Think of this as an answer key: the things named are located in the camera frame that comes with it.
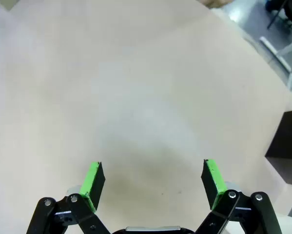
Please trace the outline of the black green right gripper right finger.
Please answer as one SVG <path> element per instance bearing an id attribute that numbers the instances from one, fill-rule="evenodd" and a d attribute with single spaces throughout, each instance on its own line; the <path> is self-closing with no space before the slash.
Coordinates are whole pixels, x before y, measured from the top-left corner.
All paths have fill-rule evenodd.
<path id="1" fill-rule="evenodd" d="M 204 160 L 201 179 L 211 211 L 195 231 L 196 234 L 220 234 L 230 221 L 239 223 L 246 234 L 282 233 L 265 192 L 246 196 L 228 189 L 213 159 Z"/>

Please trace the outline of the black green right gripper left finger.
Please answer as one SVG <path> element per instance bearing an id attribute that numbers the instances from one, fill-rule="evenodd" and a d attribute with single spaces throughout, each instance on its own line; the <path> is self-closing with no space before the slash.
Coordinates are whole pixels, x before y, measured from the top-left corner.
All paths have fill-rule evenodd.
<path id="1" fill-rule="evenodd" d="M 84 234 L 108 234 L 95 214 L 105 182 L 101 162 L 93 162 L 78 192 L 56 201 L 41 198 L 34 210 L 28 234 L 63 234 L 69 226 L 78 225 Z"/>

